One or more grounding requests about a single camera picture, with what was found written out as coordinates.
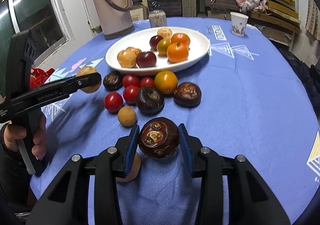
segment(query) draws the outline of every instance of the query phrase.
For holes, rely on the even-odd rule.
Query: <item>blue tablecloth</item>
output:
[[[314,196],[320,176],[319,167],[307,164],[318,122],[302,83],[280,52],[254,27],[247,27],[246,35],[240,38],[231,33],[228,20],[169,18],[168,25],[205,34],[211,50],[199,63],[177,73],[179,82],[200,86],[201,104],[184,109],[166,98],[158,116],[177,125],[184,123],[190,135],[199,137],[204,146],[220,155],[245,155],[294,222]],[[217,40],[213,25],[221,27],[226,40],[221,35]],[[139,21],[135,27],[139,31],[150,25]],[[95,66],[105,76],[110,72],[105,54],[117,40],[106,41],[99,34],[70,56],[51,80],[71,76],[84,65]],[[69,99],[43,108],[49,164],[40,178],[31,180],[37,197],[73,154],[95,156],[128,135],[130,130],[105,110],[106,94],[103,86],[93,94],[79,90]],[[142,127],[150,118],[135,110]],[[167,161],[142,158],[138,177],[117,185],[124,224],[194,224],[200,182],[186,173],[179,150]],[[227,224],[226,187],[224,190]],[[88,208],[89,224],[94,224],[92,181]]]

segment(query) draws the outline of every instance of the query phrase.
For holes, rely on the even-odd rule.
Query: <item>thermos base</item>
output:
[[[134,26],[132,25],[129,28],[126,28],[124,30],[118,31],[116,33],[104,35],[104,38],[105,38],[105,40],[115,39],[115,38],[123,37],[123,36],[133,32],[133,31],[134,31]]]

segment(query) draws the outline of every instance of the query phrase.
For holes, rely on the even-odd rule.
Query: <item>glass pane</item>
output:
[[[10,18],[8,0],[4,0],[0,3],[0,94],[2,97],[5,95],[5,71],[13,34],[15,32]]]
[[[37,57],[63,37],[50,0],[13,0],[20,31],[31,29]]]

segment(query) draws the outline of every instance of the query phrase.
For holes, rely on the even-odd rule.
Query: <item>white paper cup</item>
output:
[[[231,14],[231,25],[232,34],[243,37],[245,27],[247,26],[248,16],[238,12],[230,12]]]

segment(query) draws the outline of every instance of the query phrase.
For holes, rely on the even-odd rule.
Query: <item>metal bolt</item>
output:
[[[245,158],[245,156],[243,156],[243,155],[237,155],[237,160],[238,160],[239,162],[244,162],[244,161],[246,161],[246,158]]]
[[[203,147],[200,149],[200,151],[204,154],[208,154],[210,152],[210,148],[207,148],[207,147]]]
[[[114,153],[117,152],[117,148],[115,148],[115,147],[110,147],[110,148],[107,149],[107,151],[108,151],[108,153],[110,153],[110,154],[114,154]]]
[[[71,157],[71,160],[73,161],[73,162],[77,162],[77,161],[79,161],[80,160],[80,155],[73,155],[72,157]]]

